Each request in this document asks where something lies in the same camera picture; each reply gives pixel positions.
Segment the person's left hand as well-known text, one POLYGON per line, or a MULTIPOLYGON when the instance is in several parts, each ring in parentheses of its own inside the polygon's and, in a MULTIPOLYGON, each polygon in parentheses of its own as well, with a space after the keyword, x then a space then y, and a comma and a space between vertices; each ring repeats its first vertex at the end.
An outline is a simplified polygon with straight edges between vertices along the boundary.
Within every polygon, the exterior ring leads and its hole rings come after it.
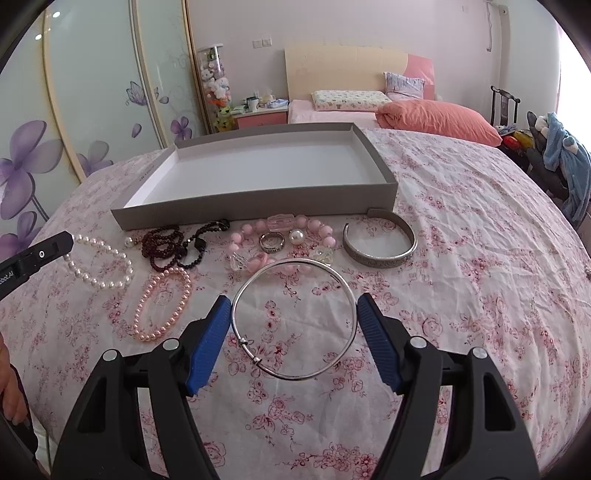
POLYGON ((27 416, 28 407, 19 388, 16 373, 11 367, 9 349, 3 336, 0 336, 0 391, 5 418, 13 425, 21 424, 27 416))

